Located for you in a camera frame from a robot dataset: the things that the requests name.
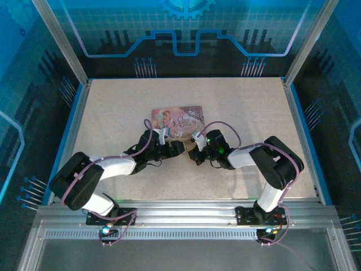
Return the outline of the pink illustrated tin box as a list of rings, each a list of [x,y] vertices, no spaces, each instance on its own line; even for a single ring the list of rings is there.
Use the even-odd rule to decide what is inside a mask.
[[[151,118],[155,129],[168,128],[167,139],[188,140],[205,127],[201,106],[158,108],[152,110]]]

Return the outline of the aluminium frame post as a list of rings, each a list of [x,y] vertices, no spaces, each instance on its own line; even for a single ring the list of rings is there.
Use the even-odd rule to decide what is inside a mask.
[[[47,0],[31,0],[81,85],[89,79]]]
[[[311,49],[314,47],[316,41],[319,39],[325,25],[327,24],[329,18],[333,14],[339,0],[325,0],[322,5],[312,27],[310,28],[301,48],[296,54],[295,59],[293,60],[290,68],[284,79],[284,86],[290,88],[290,85],[293,83],[300,69],[302,68],[305,60],[311,52]]]

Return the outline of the aluminium front beam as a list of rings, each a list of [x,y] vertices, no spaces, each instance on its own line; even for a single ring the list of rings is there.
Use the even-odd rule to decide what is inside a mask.
[[[121,208],[136,208],[138,228],[236,228],[235,208],[252,207],[253,200],[124,200]],[[284,203],[290,213],[291,229],[339,228],[334,206],[316,199],[288,199]],[[48,228],[85,227],[82,211],[71,211],[55,203],[38,208],[33,226]]]

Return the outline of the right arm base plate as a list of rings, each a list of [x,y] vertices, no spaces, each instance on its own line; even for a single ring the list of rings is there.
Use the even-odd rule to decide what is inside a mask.
[[[238,206],[235,208],[235,218],[239,226],[283,226],[287,224],[285,209],[280,207],[266,213],[261,208]]]

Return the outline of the aluminium side rail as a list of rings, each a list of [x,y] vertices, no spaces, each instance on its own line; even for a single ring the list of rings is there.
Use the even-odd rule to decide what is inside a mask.
[[[50,191],[50,182],[52,178],[57,174],[60,168],[70,159],[72,156],[74,146],[76,143],[78,131],[80,128],[83,112],[85,110],[85,105],[87,97],[89,95],[90,87],[92,80],[84,85],[80,85],[74,102],[71,107],[71,111],[68,116],[68,120],[64,129],[63,136],[60,141],[58,152],[54,161],[54,166],[50,173],[49,183],[47,185],[45,194],[43,196],[42,205],[47,206],[52,203],[54,199],[54,193]]]
[[[286,84],[285,77],[281,77],[281,81],[284,87],[285,95],[291,110],[294,124],[296,126],[297,134],[300,139],[302,151],[305,157],[307,168],[310,173],[310,178],[317,192],[319,201],[322,205],[332,205],[331,197],[327,188],[327,184],[324,179],[322,169],[320,167],[319,159],[317,157],[314,144],[311,139],[311,135],[306,124],[306,119],[303,115],[300,100],[297,96],[296,90],[291,84]]]

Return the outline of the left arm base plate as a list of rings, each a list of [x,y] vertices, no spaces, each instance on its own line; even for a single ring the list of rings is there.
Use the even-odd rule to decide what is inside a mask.
[[[88,212],[86,218],[86,225],[105,226],[108,223],[112,223],[113,226],[126,226],[132,218],[132,211],[136,210],[136,208],[114,208],[108,215],[106,215],[108,220],[100,218],[91,212]]]

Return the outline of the black connector with LED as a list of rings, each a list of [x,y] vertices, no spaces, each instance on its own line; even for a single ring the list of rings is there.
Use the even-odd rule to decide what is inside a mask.
[[[261,242],[273,242],[276,239],[277,233],[278,230],[274,228],[257,229],[256,231],[257,238]]]
[[[110,226],[104,226],[99,230],[99,238],[116,237],[118,235],[117,229],[112,229]]]

